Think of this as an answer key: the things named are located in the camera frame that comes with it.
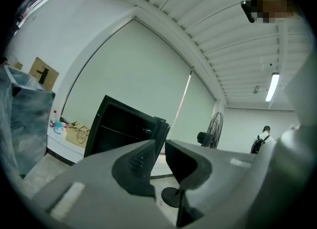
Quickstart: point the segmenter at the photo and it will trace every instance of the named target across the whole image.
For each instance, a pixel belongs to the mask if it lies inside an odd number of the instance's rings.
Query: fluorescent light
[[[265,101],[267,101],[267,102],[271,101],[271,99],[274,95],[274,92],[277,88],[278,80],[279,80],[279,73],[273,73],[271,85],[269,86],[269,90],[268,90],[267,97],[266,97]]]
[[[28,7],[28,9],[33,8],[35,5],[37,5],[40,1],[42,0],[37,0],[36,2],[34,2],[30,7]]]
[[[22,19],[22,21],[18,24],[18,27],[21,28],[21,26],[24,24],[24,22],[29,18],[29,16],[36,11],[39,7],[41,7],[44,3],[46,3],[48,0],[39,0],[37,1],[37,4],[34,5],[32,8],[27,10],[27,15]]]

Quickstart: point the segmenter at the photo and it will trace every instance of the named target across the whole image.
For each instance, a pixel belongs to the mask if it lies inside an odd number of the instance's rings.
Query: translucent plastic sheet
[[[32,76],[0,67],[0,155],[10,173],[26,175],[43,158],[52,103]]]

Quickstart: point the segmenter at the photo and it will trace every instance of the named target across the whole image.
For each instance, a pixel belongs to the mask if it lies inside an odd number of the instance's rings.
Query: stand fan
[[[199,132],[197,141],[204,147],[216,149],[219,143],[223,124],[223,115],[217,112],[211,119],[207,132]]]
[[[197,141],[204,147],[216,149],[219,143],[220,134],[223,124],[223,115],[217,112],[211,119],[207,132],[199,132]],[[163,201],[174,208],[179,208],[180,195],[179,189],[174,187],[167,187],[162,191]]]

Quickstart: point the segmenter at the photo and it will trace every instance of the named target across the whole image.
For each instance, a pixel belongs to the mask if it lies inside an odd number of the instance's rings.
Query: backpack
[[[269,138],[269,135],[263,140],[260,139],[260,136],[258,136],[257,141],[255,141],[254,145],[252,145],[251,153],[257,154],[263,144],[265,144],[265,141]]]

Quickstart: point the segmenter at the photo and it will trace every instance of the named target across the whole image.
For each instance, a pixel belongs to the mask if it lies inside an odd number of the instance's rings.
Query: roller blind
[[[105,95],[173,123],[190,73],[165,41],[133,20],[88,61],[66,101],[62,117],[91,126]]]
[[[191,79],[169,139],[201,145],[197,142],[199,132],[206,132],[212,118],[215,100],[192,72]]]

